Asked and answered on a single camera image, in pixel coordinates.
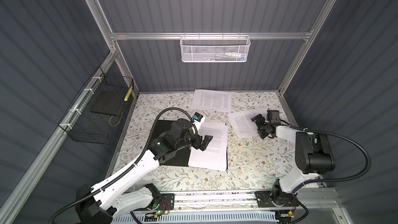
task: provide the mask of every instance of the floral pattern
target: floral pattern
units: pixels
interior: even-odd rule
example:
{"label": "floral pattern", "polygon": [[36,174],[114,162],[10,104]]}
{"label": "floral pattern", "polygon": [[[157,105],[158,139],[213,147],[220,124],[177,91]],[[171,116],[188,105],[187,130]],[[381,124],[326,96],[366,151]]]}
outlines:
{"label": "floral pattern", "polygon": [[[220,172],[193,167],[161,166],[142,177],[131,190],[147,183],[155,184],[160,191],[269,189],[275,178],[286,175],[295,166],[294,143],[279,138],[262,140],[259,136],[238,138],[226,112],[191,109],[192,99],[193,93],[139,95],[114,172],[142,152],[154,119],[167,107],[182,108],[190,115],[199,112],[206,116],[206,121],[228,125],[228,170]],[[287,120],[275,92],[232,94],[234,111],[259,107],[279,110],[281,119]],[[160,119],[177,120],[181,117],[184,117],[181,112],[169,111]]]}

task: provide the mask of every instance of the sheet of paper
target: sheet of paper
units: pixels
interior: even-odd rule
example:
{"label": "sheet of paper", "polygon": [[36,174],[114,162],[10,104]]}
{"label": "sheet of paper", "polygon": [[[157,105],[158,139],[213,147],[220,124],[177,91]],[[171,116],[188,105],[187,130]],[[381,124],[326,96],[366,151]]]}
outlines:
{"label": "sheet of paper", "polygon": [[224,123],[204,122],[199,135],[213,136],[205,151],[191,148],[188,166],[206,169],[215,169],[224,172],[226,170],[226,142],[228,139],[228,127]]}
{"label": "sheet of paper", "polygon": [[231,92],[196,89],[192,109],[231,112]]}
{"label": "sheet of paper", "polygon": [[267,110],[267,108],[257,108],[228,113],[229,121],[231,122],[231,126],[235,130],[236,135],[240,138],[258,135],[257,126],[251,121],[251,118],[257,114],[262,114],[263,117],[266,118]]}

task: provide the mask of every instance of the black cable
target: black cable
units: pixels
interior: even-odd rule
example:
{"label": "black cable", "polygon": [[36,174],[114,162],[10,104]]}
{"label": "black cable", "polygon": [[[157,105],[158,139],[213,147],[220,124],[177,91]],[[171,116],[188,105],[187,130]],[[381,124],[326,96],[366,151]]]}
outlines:
{"label": "black cable", "polygon": [[289,122],[284,121],[283,119],[281,119],[281,121],[282,121],[283,123],[287,124],[288,126],[290,126]]}
{"label": "black cable", "polygon": [[[151,140],[151,138],[152,138],[152,134],[153,134],[153,131],[154,131],[154,127],[155,127],[156,123],[158,122],[160,116],[161,116],[162,114],[164,114],[165,112],[170,111],[170,110],[177,110],[177,111],[183,112],[186,116],[188,116],[189,120],[193,123],[193,118],[192,118],[187,112],[185,112],[184,110],[182,110],[181,108],[178,108],[178,107],[169,107],[169,108],[166,108],[166,109],[162,110],[161,112],[159,112],[159,114],[156,116],[155,121],[154,121],[154,123],[153,123],[153,125],[152,125],[151,131],[150,131],[150,133],[149,133],[149,137],[148,137],[147,142],[146,142],[146,144],[145,144],[145,147],[144,147],[144,149],[142,150],[140,156],[135,160],[135,162],[134,162],[130,167],[128,167],[128,169],[126,169],[122,174],[120,174],[119,176],[115,177],[113,180],[111,180],[110,182],[108,182],[107,184],[105,184],[103,187],[97,189],[97,190],[94,191],[94,192],[91,192],[90,194],[88,194],[88,195],[86,195],[86,196],[80,198],[79,200],[76,200],[76,201],[74,201],[74,202],[72,202],[72,203],[69,203],[69,204],[66,205],[65,207],[62,207],[60,210],[58,210],[57,212],[55,212],[55,213],[52,215],[52,217],[50,217],[49,224],[53,224],[53,223],[54,223],[54,219],[55,219],[58,215],[60,215],[62,212],[66,211],[67,209],[70,209],[71,207],[75,206],[76,204],[78,204],[78,203],[80,203],[80,202],[83,202],[83,201],[89,199],[90,197],[95,196],[96,194],[98,194],[99,192],[101,192],[101,190],[104,190],[104,189],[108,188],[109,186],[111,186],[112,184],[114,184],[117,180],[121,179],[124,175],[126,175],[128,172],[130,172],[130,171],[135,167],[135,165],[138,164],[138,162],[142,159],[142,157],[144,156],[145,152],[147,151],[148,146],[149,146],[149,143],[150,143],[150,140]],[[195,129],[195,133],[197,134],[198,130],[197,130],[197,128],[196,128],[196,126],[195,126],[194,124],[193,124],[193,128]]]}
{"label": "black cable", "polygon": [[289,224],[294,224],[294,223],[297,223],[297,222],[300,222],[300,221],[302,221],[305,217],[307,217],[307,215],[310,213],[309,211],[308,211],[308,208],[306,208],[306,206],[304,205],[304,204],[302,204],[298,199],[297,199],[297,196],[295,195],[295,194],[292,194],[292,197],[296,200],[296,202],[298,202],[298,204],[305,210],[305,213],[300,217],[300,218],[298,218],[297,220],[294,220],[294,221],[292,221],[292,222],[289,222]]}
{"label": "black cable", "polygon": [[137,217],[134,215],[134,213],[132,211],[130,211],[130,214],[132,216],[132,218],[134,219],[135,222],[137,222],[137,224],[142,224],[142,222],[140,222]]}
{"label": "black cable", "polygon": [[371,168],[371,157],[369,155],[369,153],[357,142],[355,142],[354,140],[344,137],[343,135],[340,134],[336,134],[333,132],[324,132],[324,131],[314,131],[314,130],[306,130],[306,132],[314,132],[314,133],[318,133],[318,134],[325,134],[325,135],[329,135],[329,136],[334,136],[337,138],[341,138],[344,139],[348,142],[350,142],[351,144],[355,145],[364,155],[365,157],[365,167],[358,173],[356,173],[355,175],[352,175],[350,177],[342,177],[342,178],[331,178],[331,179],[311,179],[311,180],[307,180],[304,181],[301,185],[297,186],[296,188],[293,189],[292,193],[296,193],[301,187],[303,187],[306,184],[309,183],[327,183],[327,182],[345,182],[345,181],[351,181],[357,178],[360,178],[361,176],[363,176],[364,174],[366,174],[369,169]]}

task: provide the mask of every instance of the gray wall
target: gray wall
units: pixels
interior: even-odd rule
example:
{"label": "gray wall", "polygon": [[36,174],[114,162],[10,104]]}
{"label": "gray wall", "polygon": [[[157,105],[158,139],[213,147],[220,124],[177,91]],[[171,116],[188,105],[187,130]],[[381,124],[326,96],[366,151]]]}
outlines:
{"label": "gray wall", "polygon": [[[99,0],[113,32],[304,32],[325,0]],[[245,63],[183,63],[178,41],[119,41],[139,91],[278,89],[302,42],[252,40]]]}
{"label": "gray wall", "polygon": [[[109,50],[84,0],[0,0],[0,19],[1,206]],[[51,215],[75,181],[103,178],[110,149],[67,140],[16,223]]]}
{"label": "gray wall", "polygon": [[[338,0],[285,94],[301,127],[351,137],[370,153],[362,178],[336,183],[355,223],[396,223],[398,197],[398,0]],[[364,159],[332,139],[336,169]]]}

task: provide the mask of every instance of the wire basket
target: wire basket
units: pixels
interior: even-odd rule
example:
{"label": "wire basket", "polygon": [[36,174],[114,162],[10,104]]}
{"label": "wire basket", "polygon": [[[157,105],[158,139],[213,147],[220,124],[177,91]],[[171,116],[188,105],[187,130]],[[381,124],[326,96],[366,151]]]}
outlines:
{"label": "wire basket", "polygon": [[237,38],[187,39],[180,38],[183,62],[246,62],[249,54],[249,36]]}
{"label": "wire basket", "polygon": [[133,97],[130,95],[127,101],[121,100],[121,107],[116,116],[92,112],[92,106],[102,92],[127,95],[132,91],[130,90],[132,81],[130,77],[102,73],[90,89],[84,89],[82,101],[75,108],[67,111],[72,111],[70,120],[58,125],[73,141],[97,144],[117,143],[127,120]]}

